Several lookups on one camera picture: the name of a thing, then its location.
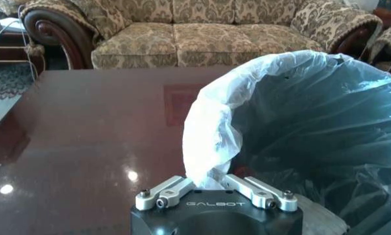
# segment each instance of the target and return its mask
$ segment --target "screw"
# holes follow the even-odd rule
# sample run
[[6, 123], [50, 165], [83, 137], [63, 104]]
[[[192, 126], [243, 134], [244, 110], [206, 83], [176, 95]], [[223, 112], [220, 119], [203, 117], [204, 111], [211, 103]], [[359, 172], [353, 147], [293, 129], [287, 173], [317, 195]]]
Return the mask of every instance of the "screw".
[[286, 190], [282, 194], [282, 196], [287, 199], [293, 199], [294, 198], [294, 193], [290, 190]]
[[163, 209], [168, 206], [168, 201], [163, 197], [156, 200], [156, 206], [159, 209]]
[[151, 194], [151, 190], [150, 189], [144, 189], [140, 191], [140, 197], [146, 198], [148, 197]]
[[267, 203], [267, 208], [274, 209], [277, 207], [277, 202], [275, 200], [270, 200]]

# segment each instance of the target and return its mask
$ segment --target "electrical cable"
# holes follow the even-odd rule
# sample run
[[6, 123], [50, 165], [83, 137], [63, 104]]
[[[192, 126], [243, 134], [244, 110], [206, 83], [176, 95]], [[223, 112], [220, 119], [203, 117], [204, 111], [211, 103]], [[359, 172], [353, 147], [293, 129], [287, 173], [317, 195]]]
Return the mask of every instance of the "electrical cable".
[[[24, 25], [23, 24], [23, 21], [22, 21], [22, 9], [23, 9], [24, 5], [20, 5], [19, 6], [19, 22], [20, 22], [20, 25]], [[24, 46], [27, 48], [27, 41], [26, 41], [26, 36], [24, 36], [24, 30], [22, 29], [22, 35], [23, 35], [23, 42], [24, 42]], [[35, 79], [35, 72], [34, 72], [34, 69], [32, 69], [32, 62], [31, 62], [31, 55], [28, 54], [28, 52], [26, 51], [26, 54], [27, 54], [27, 58], [28, 58], [28, 62], [30, 62], [30, 65], [31, 65], [31, 76], [32, 76], [32, 81], [34, 83], [36, 82], [36, 79]]]
[[[11, 22], [8, 25], [6, 25], [6, 27], [0, 30], [0, 36], [2, 34], [4, 33], [4, 31], [8, 29], [8, 27], [14, 24], [14, 23], [20, 23], [20, 25], [24, 25], [23, 24], [23, 21], [22, 21], [22, 9], [23, 9], [24, 5], [20, 5], [19, 6], [19, 19], [15, 20], [14, 22]], [[26, 34], [24, 34], [24, 30], [20, 29], [22, 31], [22, 35], [23, 35], [23, 42], [24, 42], [24, 47], [27, 48], [28, 45], [27, 45], [27, 41], [26, 41]], [[28, 52], [26, 51], [26, 54], [27, 54], [27, 59], [28, 59], [28, 63], [31, 65], [31, 76], [32, 76], [32, 81], [35, 82], [35, 71], [34, 71], [34, 68], [32, 68], [32, 62], [31, 62], [31, 55], [28, 54]]]

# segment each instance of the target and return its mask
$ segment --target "plastic bag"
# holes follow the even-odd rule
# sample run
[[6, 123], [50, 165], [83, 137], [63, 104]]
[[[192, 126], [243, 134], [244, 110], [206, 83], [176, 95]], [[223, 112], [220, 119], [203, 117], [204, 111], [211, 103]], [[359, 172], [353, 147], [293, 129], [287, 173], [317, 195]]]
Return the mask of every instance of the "plastic bag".
[[239, 164], [326, 206], [350, 234], [389, 230], [391, 75], [310, 50], [251, 60], [200, 90], [183, 161], [202, 188]]

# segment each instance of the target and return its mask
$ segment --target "glossy table surface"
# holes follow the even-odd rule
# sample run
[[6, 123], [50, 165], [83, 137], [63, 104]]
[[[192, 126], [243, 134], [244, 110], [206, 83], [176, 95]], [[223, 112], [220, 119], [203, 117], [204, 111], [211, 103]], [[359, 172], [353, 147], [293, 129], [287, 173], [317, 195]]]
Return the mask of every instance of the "glossy table surface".
[[184, 175], [184, 117], [230, 69], [44, 72], [0, 122], [0, 235], [130, 234], [138, 192]]

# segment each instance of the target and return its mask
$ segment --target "sofa cushion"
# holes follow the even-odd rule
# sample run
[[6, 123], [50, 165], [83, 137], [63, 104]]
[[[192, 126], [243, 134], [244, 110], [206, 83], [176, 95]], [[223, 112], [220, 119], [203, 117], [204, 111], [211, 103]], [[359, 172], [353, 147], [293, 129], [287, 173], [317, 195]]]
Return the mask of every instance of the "sofa cushion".
[[303, 0], [235, 0], [238, 24], [289, 26]]
[[151, 68], [176, 65], [172, 25], [134, 23], [92, 52], [96, 69]]
[[323, 51], [322, 46], [314, 40], [301, 35], [287, 26], [243, 24], [238, 27], [251, 42], [259, 47], [262, 55], [305, 49]]
[[175, 24], [178, 65], [239, 65], [259, 56], [258, 46], [235, 25]]
[[232, 24], [235, 0], [172, 0], [175, 23]]
[[31, 0], [0, 0], [0, 12], [7, 15], [16, 15], [19, 6], [24, 5]]
[[115, 0], [134, 22], [172, 22], [172, 0]]

